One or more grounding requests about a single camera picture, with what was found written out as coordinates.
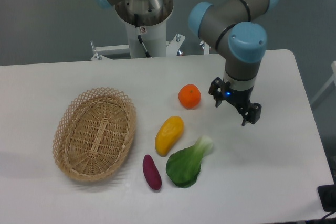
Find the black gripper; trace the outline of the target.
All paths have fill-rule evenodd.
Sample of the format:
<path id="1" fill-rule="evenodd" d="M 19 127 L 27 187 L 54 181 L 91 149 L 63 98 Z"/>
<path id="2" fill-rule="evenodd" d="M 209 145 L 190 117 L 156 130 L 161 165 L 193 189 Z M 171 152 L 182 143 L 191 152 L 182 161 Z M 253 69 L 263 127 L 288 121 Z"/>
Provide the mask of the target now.
<path id="1" fill-rule="evenodd" d="M 209 95 L 215 100 L 215 107 L 219 107 L 222 101 L 227 101 L 242 115 L 242 126 L 247 123 L 255 124 L 261 116 L 262 106 L 259 103 L 251 103 L 250 96 L 254 87 L 238 91 L 231 88 L 229 81 L 216 77 L 209 87 Z"/>

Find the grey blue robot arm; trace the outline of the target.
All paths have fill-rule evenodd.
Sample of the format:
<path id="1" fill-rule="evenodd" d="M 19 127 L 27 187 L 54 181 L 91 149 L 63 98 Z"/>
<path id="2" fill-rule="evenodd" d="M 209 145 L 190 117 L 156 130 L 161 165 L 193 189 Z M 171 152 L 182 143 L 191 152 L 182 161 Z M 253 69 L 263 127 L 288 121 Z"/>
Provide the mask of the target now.
<path id="1" fill-rule="evenodd" d="M 234 106 L 243 123 L 255 124 L 261 105 L 250 96 L 267 46 L 265 30 L 253 20 L 274 8 L 279 0 L 227 0 L 215 6 L 198 3 L 190 12 L 188 27 L 225 59 L 222 78 L 212 81 L 209 93 L 217 105 Z M 101 8 L 114 7 L 125 23 L 133 58 L 166 56 L 166 21 L 173 0 L 96 0 Z"/>

